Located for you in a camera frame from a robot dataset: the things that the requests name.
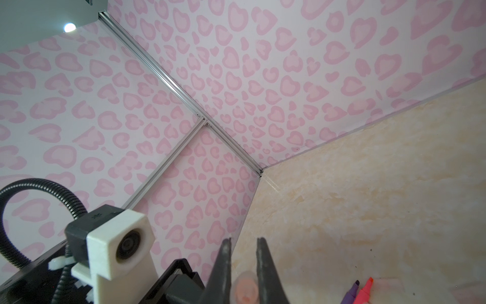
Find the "white camera housing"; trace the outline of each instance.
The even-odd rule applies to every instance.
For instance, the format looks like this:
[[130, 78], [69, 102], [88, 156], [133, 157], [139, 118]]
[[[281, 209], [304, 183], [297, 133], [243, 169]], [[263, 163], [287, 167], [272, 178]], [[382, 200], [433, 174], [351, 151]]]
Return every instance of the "white camera housing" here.
[[[129, 258], [119, 259], [118, 245], [132, 230], [140, 234], [139, 247]], [[154, 241], [147, 216], [125, 210], [87, 235], [89, 267], [78, 263], [71, 274], [93, 287], [94, 304], [138, 303], [158, 279], [150, 256]]]

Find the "red marker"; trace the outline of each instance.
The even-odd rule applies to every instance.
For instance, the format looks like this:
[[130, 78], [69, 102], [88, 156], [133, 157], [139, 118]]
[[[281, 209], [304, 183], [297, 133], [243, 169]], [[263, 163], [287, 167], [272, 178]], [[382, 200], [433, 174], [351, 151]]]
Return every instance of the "red marker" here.
[[371, 290], [371, 286], [373, 285], [373, 278], [369, 278], [366, 282], [366, 285], [363, 289], [360, 290], [358, 296], [356, 296], [356, 300], [354, 300], [353, 304], [364, 304], [369, 300], [369, 293]]

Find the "black hose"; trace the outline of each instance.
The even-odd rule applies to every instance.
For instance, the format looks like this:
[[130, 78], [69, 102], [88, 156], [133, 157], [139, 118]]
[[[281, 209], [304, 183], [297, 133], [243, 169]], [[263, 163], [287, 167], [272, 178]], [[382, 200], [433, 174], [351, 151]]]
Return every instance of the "black hose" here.
[[[8, 184], [0, 190], [0, 215], [2, 218], [5, 206], [9, 199], [23, 190], [40, 190], [55, 196], [67, 207], [74, 219], [78, 219], [87, 213], [86, 208], [78, 197], [63, 185], [48, 179], [21, 179]], [[0, 254], [17, 268], [22, 268], [31, 262], [29, 258], [23, 255], [12, 242], [10, 242], [5, 233], [3, 221], [0, 221]], [[69, 245], [66, 244], [65, 257], [67, 258], [70, 256], [71, 250], [69, 249]], [[74, 279], [71, 277], [71, 268], [72, 265], [64, 266], [54, 296], [52, 297], [52, 304], [59, 303], [59, 301], [72, 289]]]

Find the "metal beam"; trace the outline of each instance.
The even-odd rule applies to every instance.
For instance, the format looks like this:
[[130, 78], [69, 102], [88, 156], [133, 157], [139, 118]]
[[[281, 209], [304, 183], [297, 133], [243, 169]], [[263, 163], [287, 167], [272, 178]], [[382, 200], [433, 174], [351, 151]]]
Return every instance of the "metal beam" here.
[[155, 76], [157, 76], [171, 92], [177, 96], [194, 114], [203, 117], [214, 133], [226, 143], [233, 152], [258, 175], [261, 176], [262, 167], [210, 116], [204, 109], [187, 94], [184, 89], [157, 63], [106, 11], [99, 13], [99, 20], [113, 33]]
[[172, 151], [164, 158], [160, 165], [147, 177], [147, 179], [140, 185], [140, 187], [132, 194], [126, 203], [122, 206], [123, 209], [133, 209], [143, 196], [150, 190], [150, 188], [157, 182], [162, 174], [169, 168], [171, 163], [177, 158], [181, 151], [188, 145], [197, 132], [206, 124], [206, 120], [202, 117], [198, 119], [196, 124], [189, 132], [182, 138], [181, 141], [172, 149]]

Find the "light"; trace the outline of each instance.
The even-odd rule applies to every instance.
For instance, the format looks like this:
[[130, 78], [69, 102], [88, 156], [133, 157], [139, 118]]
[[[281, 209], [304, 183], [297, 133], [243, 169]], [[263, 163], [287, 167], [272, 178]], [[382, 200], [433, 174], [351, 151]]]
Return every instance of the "light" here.
[[64, 32], [72, 32], [76, 29], [76, 26], [73, 23], [66, 23], [64, 26]]

